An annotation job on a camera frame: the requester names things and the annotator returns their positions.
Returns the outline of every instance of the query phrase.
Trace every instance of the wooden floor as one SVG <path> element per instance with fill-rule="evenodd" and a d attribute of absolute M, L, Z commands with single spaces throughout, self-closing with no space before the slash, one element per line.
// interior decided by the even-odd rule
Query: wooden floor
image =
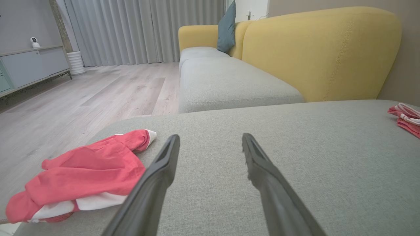
<path fill-rule="evenodd" d="M 8 170 L 0 172 L 0 182 L 13 182 L 25 172 L 31 175 L 25 178 L 33 178 L 41 171 L 40 160 L 86 144 L 115 121 L 177 113 L 178 65 L 93 67 L 73 80 L 67 76 L 50 81 L 39 94 L 25 91 L 29 97 L 23 101 L 9 97 L 0 107 L 1 169 Z M 28 160 L 37 171 L 19 167 Z M 9 194 L 0 189 L 1 198 Z"/>

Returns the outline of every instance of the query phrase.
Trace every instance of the sheer curtain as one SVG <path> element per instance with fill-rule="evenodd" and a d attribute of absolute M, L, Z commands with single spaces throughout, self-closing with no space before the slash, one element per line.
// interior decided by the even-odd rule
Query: sheer curtain
<path fill-rule="evenodd" d="M 85 66 L 179 61 L 178 29 L 217 24 L 224 0 L 65 0 Z"/>

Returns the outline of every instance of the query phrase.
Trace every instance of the white camera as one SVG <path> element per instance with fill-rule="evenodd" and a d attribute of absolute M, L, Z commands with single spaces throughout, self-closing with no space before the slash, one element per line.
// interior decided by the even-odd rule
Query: white camera
<path fill-rule="evenodd" d="M 40 47 L 40 45 L 39 45 L 39 43 L 38 43 L 38 40 L 37 40 L 37 38 L 35 38 L 35 37 L 31 37 L 31 43 L 32 43 L 32 47 L 33 47 L 33 48 Z"/>

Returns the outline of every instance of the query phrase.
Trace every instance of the gray wall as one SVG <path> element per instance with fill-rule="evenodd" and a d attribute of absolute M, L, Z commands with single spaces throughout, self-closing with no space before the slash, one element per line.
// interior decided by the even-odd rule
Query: gray wall
<path fill-rule="evenodd" d="M 48 0 L 0 0 L 0 53 L 62 44 Z"/>
<path fill-rule="evenodd" d="M 420 0 L 270 0 L 269 17 L 329 8 L 370 6 L 395 13 L 402 41 L 378 99 L 420 106 Z"/>

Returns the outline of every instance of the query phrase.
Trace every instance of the gray seat cushion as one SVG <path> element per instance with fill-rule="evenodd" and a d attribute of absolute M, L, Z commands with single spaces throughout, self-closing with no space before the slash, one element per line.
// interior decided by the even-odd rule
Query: gray seat cushion
<path fill-rule="evenodd" d="M 418 235 L 420 140 L 386 111 L 397 102 L 312 102 L 119 121 L 91 142 L 147 128 L 149 166 L 179 134 L 175 180 L 158 235 L 267 235 L 260 194 L 247 179 L 242 133 L 254 135 L 331 236 Z M 99 236 L 118 207 L 76 212 L 61 223 L 23 223 L 14 236 Z"/>
<path fill-rule="evenodd" d="M 181 58 L 179 59 L 179 74 L 181 74 L 181 68 L 184 62 L 192 58 L 228 58 L 228 54 L 217 50 L 214 47 L 189 47 L 181 52 Z"/>
<path fill-rule="evenodd" d="M 297 89 L 236 58 L 197 58 L 182 67 L 180 113 L 299 102 Z"/>

